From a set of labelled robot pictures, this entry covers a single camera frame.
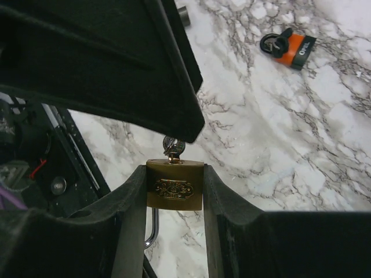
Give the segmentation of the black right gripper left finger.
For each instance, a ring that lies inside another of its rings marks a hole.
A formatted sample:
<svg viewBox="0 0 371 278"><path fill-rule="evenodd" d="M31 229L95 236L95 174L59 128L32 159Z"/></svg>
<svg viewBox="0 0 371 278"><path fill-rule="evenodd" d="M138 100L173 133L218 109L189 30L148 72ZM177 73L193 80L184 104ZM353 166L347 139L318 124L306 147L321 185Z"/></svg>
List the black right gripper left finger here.
<svg viewBox="0 0 371 278"><path fill-rule="evenodd" d="M69 218L1 212L2 277L141 277L146 168Z"/></svg>

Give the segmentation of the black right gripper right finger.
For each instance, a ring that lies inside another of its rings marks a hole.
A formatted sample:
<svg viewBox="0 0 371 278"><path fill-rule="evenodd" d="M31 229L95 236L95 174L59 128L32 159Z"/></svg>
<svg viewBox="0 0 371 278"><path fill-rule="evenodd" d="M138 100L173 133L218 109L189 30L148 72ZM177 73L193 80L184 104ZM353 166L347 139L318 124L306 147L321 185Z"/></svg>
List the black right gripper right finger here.
<svg viewBox="0 0 371 278"><path fill-rule="evenodd" d="M204 168L210 277L369 277L370 213L263 211Z"/></svg>

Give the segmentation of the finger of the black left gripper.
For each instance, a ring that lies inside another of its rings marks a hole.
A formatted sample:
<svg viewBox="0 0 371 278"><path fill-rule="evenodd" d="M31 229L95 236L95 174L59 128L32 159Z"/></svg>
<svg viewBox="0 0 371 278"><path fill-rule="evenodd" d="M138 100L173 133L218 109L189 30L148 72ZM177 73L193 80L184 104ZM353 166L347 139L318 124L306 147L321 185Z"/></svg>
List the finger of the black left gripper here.
<svg viewBox="0 0 371 278"><path fill-rule="evenodd" d="M202 75L173 1L2 1L1 91L194 142Z"/></svg>

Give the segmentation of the brass padlock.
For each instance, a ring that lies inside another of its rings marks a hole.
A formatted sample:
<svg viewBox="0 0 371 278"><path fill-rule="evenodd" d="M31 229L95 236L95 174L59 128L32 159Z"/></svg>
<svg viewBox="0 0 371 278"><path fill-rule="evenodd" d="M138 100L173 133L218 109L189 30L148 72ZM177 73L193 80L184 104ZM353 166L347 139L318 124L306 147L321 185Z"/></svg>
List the brass padlock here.
<svg viewBox="0 0 371 278"><path fill-rule="evenodd" d="M204 166L202 162L181 159L147 161L147 206L152 208L152 231L145 249L158 237L160 210L202 210Z"/></svg>

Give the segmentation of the orange black padlock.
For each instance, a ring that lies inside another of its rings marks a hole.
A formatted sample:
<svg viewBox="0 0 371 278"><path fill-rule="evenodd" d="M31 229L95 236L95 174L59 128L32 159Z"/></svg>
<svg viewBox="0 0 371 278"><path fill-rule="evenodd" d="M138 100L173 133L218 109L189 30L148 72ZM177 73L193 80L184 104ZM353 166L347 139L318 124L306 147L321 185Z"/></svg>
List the orange black padlock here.
<svg viewBox="0 0 371 278"><path fill-rule="evenodd" d="M260 40L260 50L277 63L295 70L302 70L316 43L316 38L299 35L287 28L281 34L267 34Z"/></svg>

